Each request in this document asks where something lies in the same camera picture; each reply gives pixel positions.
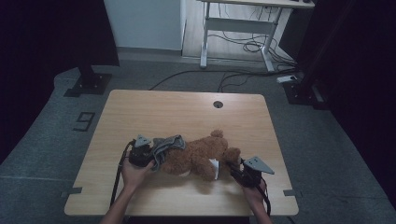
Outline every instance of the teddy bear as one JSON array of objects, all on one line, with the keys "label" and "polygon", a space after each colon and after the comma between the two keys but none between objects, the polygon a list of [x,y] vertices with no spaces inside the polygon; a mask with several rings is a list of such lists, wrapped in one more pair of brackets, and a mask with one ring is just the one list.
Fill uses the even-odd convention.
[{"label": "teddy bear", "polygon": [[211,160],[218,161],[221,169],[229,169],[227,162],[239,166],[240,154],[239,148],[228,147],[222,130],[215,130],[210,136],[186,142],[184,149],[169,148],[161,170],[170,175],[193,173],[205,181],[213,181],[217,177],[217,169]]}]

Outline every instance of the wooden table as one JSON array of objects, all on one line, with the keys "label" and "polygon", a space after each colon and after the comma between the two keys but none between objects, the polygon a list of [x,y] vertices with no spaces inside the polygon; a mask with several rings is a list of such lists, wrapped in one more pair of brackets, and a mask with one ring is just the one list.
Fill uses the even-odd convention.
[{"label": "wooden table", "polygon": [[[223,103],[222,108],[214,102]],[[264,98],[257,94],[113,91],[98,122],[64,211],[71,216],[104,215],[108,210],[118,162],[126,144],[138,134],[186,141],[222,129],[229,147],[239,147],[242,158],[259,156],[274,171],[263,174],[268,184],[272,215],[298,213],[274,127]],[[195,175],[179,177],[163,172],[147,177],[127,208],[130,216],[250,216],[240,187],[227,173],[214,182]]]},{"label": "wooden table", "polygon": [[[304,3],[303,0],[298,2],[291,0],[198,0],[206,3],[206,15],[205,15],[205,26],[204,26],[204,42],[201,49],[201,68],[206,68],[207,60],[207,33],[209,30],[213,31],[228,31],[238,33],[249,33],[249,34],[261,34],[268,35],[267,40],[261,50],[262,57],[265,65],[269,72],[275,71],[271,55],[269,54],[269,48],[274,38],[276,27],[282,13],[282,8],[314,8],[315,4],[310,1]],[[210,3],[222,3],[222,4],[237,4],[237,5],[252,5],[262,7],[278,7],[276,18],[273,21],[245,21],[225,18],[210,18]]]}]

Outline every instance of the gray cloth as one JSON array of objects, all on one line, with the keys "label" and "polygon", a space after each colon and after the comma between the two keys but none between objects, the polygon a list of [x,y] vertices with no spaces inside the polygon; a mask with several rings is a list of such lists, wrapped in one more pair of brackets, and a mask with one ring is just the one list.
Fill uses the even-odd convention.
[{"label": "gray cloth", "polygon": [[165,151],[171,147],[184,149],[186,142],[180,134],[168,138],[154,138],[154,146],[152,147],[152,154],[156,161],[151,168],[152,171],[158,171],[160,166],[165,162]]}]

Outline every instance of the white wall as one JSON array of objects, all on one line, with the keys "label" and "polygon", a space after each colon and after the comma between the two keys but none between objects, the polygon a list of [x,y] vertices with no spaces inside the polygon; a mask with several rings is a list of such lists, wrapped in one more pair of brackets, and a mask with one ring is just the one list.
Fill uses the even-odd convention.
[{"label": "white wall", "polygon": [[186,0],[105,0],[117,47],[181,50]]}]

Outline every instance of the black curtain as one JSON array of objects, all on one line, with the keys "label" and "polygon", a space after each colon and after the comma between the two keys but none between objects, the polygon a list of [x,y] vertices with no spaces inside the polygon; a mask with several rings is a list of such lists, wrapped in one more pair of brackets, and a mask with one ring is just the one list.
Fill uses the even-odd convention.
[{"label": "black curtain", "polygon": [[56,75],[119,60],[103,0],[7,0],[0,18],[3,161],[48,101]]},{"label": "black curtain", "polygon": [[320,83],[330,110],[396,207],[395,11],[387,0],[319,1],[298,63]]}]

